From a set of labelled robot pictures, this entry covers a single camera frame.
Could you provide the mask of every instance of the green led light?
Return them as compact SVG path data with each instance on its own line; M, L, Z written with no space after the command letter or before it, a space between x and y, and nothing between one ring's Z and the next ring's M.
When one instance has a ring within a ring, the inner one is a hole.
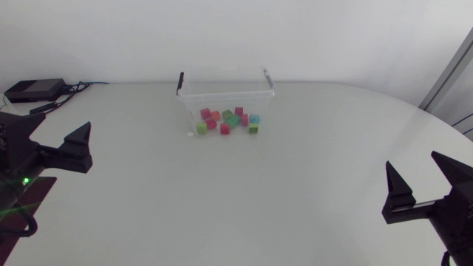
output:
M25 177L25 178L23 179L22 184L23 184L23 185L26 185L26 184L29 183L30 181L31 181L30 178Z

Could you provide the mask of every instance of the power adapter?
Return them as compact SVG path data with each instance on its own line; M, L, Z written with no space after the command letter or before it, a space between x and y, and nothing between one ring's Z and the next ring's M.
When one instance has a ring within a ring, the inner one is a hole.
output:
M62 78L19 81L4 94L11 103L28 103L38 100L55 101L61 96L66 83Z

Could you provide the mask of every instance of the black device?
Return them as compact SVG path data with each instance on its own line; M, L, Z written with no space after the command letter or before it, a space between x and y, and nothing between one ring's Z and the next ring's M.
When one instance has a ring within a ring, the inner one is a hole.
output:
M458 266L473 265L473 168L436 151L432 157L452 185L443 199L416 204L412 189L386 162L388 196L382 214L388 224L412 219L429 219L447 252L442 265L451 256Z
M0 112L0 263L6 260L19 237L36 232L31 214L35 209L31 208L38 207L55 181L55 177L38 177L39 174L46 168L87 173L92 167L90 123L67 135L59 148L53 148L30 140L45 117L44 113L18 116ZM34 190L39 190L36 194L41 196L35 199ZM12 214L23 221L8 220Z
M61 88L66 86L62 78L19 81L4 94L12 103L36 102L38 100L54 101L61 96Z

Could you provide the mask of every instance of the black cable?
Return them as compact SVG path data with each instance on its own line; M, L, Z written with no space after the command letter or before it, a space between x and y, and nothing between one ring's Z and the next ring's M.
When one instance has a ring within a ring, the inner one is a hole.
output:
M450 266L450 253L448 251L445 251L443 254L442 263L440 266Z
M18 210L23 219L28 224L27 230L22 230L18 228L5 228L0 227L0 236L13 236L13 237L28 237L32 236L38 230L38 224L36 223L35 217L31 215L26 208L21 206L19 203L13 205L14 208Z
M44 114L47 115L50 112L54 112L57 108L63 106L66 102L68 102L70 99L72 99L72 97L74 97L74 95L78 94L79 92L84 91L85 89L87 89L91 85L97 84L97 83L99 83L99 84L109 84L107 82L100 82L100 81L93 81L93 82L79 81L79 83L77 83L77 84L65 85L61 88L60 93L62 95L68 95L66 97L66 99L64 99L63 101L58 102L58 103L57 102L48 103L47 105L40 106L40 107L35 108L35 109L31 109L30 114L36 114L36 113L43 112Z
M466 134L466 133L470 132L471 130L473 130L473 128L471 128L471 129L468 129L468 130L467 130L467 131L465 131L463 134Z
M458 121L458 122L454 123L452 126L456 126L457 124L459 124L459 123L463 122L463 121L464 121L466 118L468 118L468 117L471 117L472 115L473 115L473 114L467 115L467 116L466 116L466 117L464 117L462 120L460 120L460 121Z
M90 87L93 84L109 84L107 82L100 82L100 81L94 81L94 82L82 82L79 81L79 83L74 84L74 85L66 85L63 87L63 94L68 95L67 98L59 103L56 103L56 106L48 111L45 111L44 114L49 114L50 112L55 111L57 108L61 107L64 105L66 102L68 102L74 95L78 94L79 92L84 91L88 87Z
M6 105L7 105L7 103L5 102L5 95L3 95L3 105L0 106L0 110L1 110L2 108L4 108Z

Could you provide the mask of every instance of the red cube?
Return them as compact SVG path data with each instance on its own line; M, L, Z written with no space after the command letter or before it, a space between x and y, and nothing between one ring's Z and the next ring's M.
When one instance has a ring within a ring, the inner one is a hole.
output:
M205 121L207 123L207 129L215 129L217 127L217 122L213 119L209 119Z
M230 134L230 124L220 124L220 134Z
M200 110L200 116L202 117L203 120L207 119L207 118L210 118L210 109L209 108L205 108L205 109L202 109Z
M248 126L248 122L249 122L248 114L243 114L242 115L242 126Z
M243 107L235 107L235 115L239 115L241 117L243 115Z

